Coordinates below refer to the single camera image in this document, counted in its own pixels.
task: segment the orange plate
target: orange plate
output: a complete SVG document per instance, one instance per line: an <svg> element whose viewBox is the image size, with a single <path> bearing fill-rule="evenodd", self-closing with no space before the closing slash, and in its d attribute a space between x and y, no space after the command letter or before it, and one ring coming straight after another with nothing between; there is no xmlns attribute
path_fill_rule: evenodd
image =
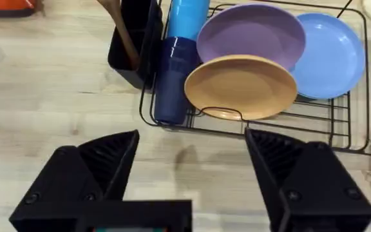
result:
<svg viewBox="0 0 371 232"><path fill-rule="evenodd" d="M279 64L254 55L227 55L194 70L184 84L199 110L238 110L245 120L262 119L287 109L297 96L291 74ZM214 117L241 120L238 112L206 109Z"/></svg>
<svg viewBox="0 0 371 232"><path fill-rule="evenodd" d="M36 0L0 0L0 10L23 10L33 8Z"/></svg>

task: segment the wooden table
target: wooden table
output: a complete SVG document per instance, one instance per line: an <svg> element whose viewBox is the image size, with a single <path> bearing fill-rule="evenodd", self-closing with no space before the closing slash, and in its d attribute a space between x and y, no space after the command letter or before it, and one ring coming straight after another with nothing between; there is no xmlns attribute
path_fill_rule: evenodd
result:
<svg viewBox="0 0 371 232"><path fill-rule="evenodd" d="M134 129L141 138L125 199L191 198L195 231L268 231L244 141L145 124L140 92L107 64L113 23L101 6L45 5L45 16L0 19L0 231L14 231L8 217L55 148ZM368 29L371 55L371 22ZM371 170L371 158L338 155L371 201L361 172Z"/></svg>

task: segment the wooden utensil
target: wooden utensil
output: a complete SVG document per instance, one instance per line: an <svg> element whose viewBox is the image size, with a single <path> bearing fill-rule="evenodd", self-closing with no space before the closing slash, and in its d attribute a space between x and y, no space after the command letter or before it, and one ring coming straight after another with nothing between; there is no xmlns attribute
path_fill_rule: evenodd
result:
<svg viewBox="0 0 371 232"><path fill-rule="evenodd" d="M122 19L121 15L121 7L120 7L120 0L97 0L110 14L113 18L115 26L120 34L122 44L127 51L128 59L131 63L132 69L137 69L140 56L137 52L137 49L134 47L134 43L131 40L131 37L128 34L126 25L124 24L124 20Z"/></svg>

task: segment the purple plate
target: purple plate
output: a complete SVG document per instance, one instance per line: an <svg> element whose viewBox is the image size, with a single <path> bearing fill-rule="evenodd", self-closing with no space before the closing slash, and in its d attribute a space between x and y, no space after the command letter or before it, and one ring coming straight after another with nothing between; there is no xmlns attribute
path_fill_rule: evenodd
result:
<svg viewBox="0 0 371 232"><path fill-rule="evenodd" d="M203 62L225 55L257 55L287 70L305 49L305 32L299 20L275 6L236 5L210 18L197 39Z"/></svg>

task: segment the cup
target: cup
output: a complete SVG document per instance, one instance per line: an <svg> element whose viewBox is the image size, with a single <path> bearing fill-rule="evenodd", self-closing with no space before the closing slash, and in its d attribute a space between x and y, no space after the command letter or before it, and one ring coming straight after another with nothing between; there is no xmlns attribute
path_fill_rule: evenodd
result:
<svg viewBox="0 0 371 232"><path fill-rule="evenodd" d="M184 93L184 82L199 64L195 41L181 37L163 41L157 72L155 120L164 124L183 124L190 106Z"/></svg>
<svg viewBox="0 0 371 232"><path fill-rule="evenodd" d="M196 41L207 21L210 0L173 0L167 37L183 37Z"/></svg>

